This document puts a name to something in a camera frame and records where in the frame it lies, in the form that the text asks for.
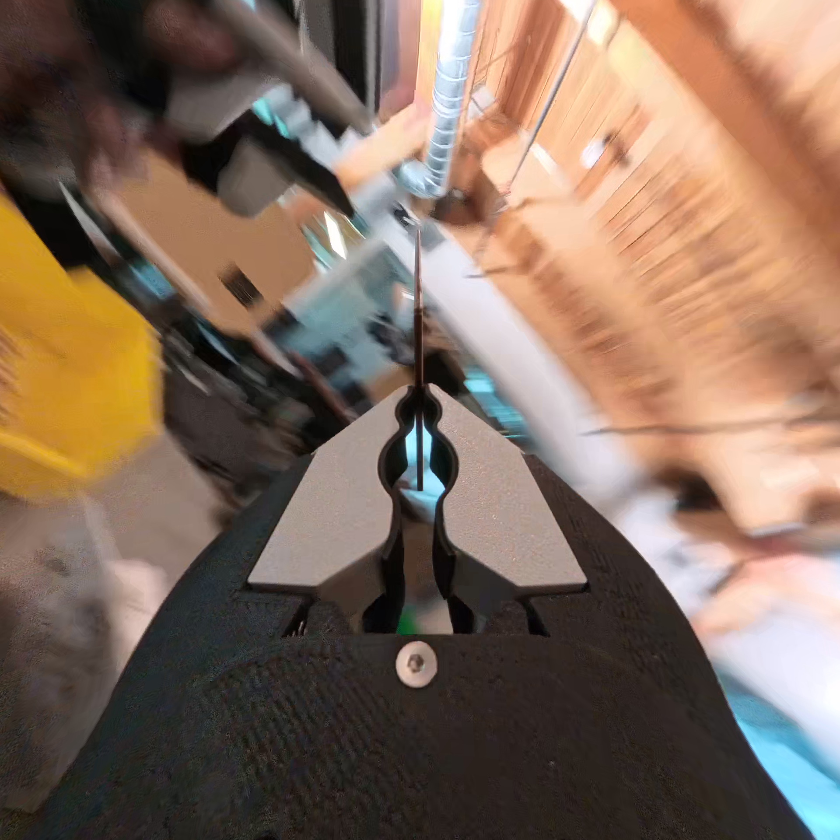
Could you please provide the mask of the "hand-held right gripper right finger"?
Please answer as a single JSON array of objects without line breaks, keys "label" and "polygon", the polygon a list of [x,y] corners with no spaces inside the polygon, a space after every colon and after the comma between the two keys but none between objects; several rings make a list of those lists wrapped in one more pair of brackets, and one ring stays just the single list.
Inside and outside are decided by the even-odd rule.
[{"label": "hand-held right gripper right finger", "polygon": [[585,573],[525,454],[436,385],[425,393],[428,468],[442,486],[433,567],[455,634],[506,603],[580,594]]}]

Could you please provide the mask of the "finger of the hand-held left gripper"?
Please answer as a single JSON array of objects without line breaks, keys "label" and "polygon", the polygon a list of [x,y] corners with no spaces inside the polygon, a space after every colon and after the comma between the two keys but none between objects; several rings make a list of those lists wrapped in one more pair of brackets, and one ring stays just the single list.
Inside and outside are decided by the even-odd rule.
[{"label": "finger of the hand-held left gripper", "polygon": [[362,101],[321,52],[302,44],[298,27],[276,3],[218,1],[217,16],[321,120],[357,134],[373,133]]},{"label": "finger of the hand-held left gripper", "polygon": [[241,217],[261,215],[292,187],[346,217],[354,215],[337,176],[253,112],[241,114],[212,140],[185,140],[184,173]]}]

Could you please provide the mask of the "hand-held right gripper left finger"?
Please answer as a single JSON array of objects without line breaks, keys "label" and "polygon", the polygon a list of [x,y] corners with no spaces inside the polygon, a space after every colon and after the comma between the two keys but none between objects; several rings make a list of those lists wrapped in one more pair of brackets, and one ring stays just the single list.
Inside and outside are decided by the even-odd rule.
[{"label": "hand-held right gripper left finger", "polygon": [[413,388],[319,447],[248,577],[262,592],[335,604],[366,633],[396,632],[405,601],[401,492]]}]

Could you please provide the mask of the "laser-cut wooden puzzle sheet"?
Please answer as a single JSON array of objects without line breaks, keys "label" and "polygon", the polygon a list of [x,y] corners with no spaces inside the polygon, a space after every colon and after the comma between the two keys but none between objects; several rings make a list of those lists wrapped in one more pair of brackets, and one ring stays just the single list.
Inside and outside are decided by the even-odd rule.
[{"label": "laser-cut wooden puzzle sheet", "polygon": [[414,388],[413,412],[416,454],[416,491],[424,491],[424,297],[422,285],[422,230],[415,225],[415,250],[413,272],[413,353]]}]

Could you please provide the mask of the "person's left hand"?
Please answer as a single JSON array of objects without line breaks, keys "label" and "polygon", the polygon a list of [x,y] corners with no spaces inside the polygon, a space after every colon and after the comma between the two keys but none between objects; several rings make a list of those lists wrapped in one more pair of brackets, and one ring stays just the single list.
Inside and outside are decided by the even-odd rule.
[{"label": "person's left hand", "polygon": [[128,174],[151,130],[133,116],[120,65],[158,59],[201,73],[235,67],[237,44],[195,2],[1,3],[2,183],[38,197]]}]

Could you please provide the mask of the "tan chair back with label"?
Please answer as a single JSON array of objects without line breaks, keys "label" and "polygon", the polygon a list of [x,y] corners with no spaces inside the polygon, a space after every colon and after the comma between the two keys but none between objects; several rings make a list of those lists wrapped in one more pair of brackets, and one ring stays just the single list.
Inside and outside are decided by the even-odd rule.
[{"label": "tan chair back with label", "polygon": [[144,156],[140,177],[87,197],[226,335],[255,335],[316,274],[314,254],[282,206],[256,218],[235,215],[159,155]]}]

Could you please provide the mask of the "yellow plastic bin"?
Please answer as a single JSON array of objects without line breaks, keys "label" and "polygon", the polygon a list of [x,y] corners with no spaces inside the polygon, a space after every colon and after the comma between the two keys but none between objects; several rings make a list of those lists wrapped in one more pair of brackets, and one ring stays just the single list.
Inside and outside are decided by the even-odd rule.
[{"label": "yellow plastic bin", "polygon": [[71,497],[163,429],[161,344],[87,267],[66,270],[1,204],[1,490]]}]

